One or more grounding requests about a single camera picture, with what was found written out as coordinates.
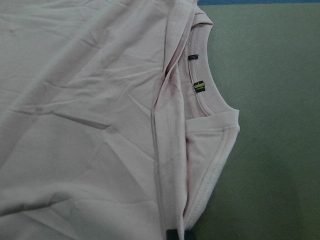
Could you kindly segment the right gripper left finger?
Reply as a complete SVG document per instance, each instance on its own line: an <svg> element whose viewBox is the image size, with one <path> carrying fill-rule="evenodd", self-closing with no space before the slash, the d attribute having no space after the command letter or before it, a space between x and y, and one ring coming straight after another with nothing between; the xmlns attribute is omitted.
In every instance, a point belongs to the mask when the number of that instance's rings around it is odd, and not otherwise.
<svg viewBox="0 0 320 240"><path fill-rule="evenodd" d="M179 234L177 230L166 230L166 240L179 240Z"/></svg>

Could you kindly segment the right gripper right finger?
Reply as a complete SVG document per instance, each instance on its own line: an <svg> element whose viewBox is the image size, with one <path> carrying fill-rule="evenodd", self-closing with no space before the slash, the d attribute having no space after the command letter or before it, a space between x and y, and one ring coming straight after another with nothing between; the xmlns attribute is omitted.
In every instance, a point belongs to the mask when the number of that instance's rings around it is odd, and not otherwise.
<svg viewBox="0 0 320 240"><path fill-rule="evenodd" d="M196 240L195 232L191 229L184 231L184 240Z"/></svg>

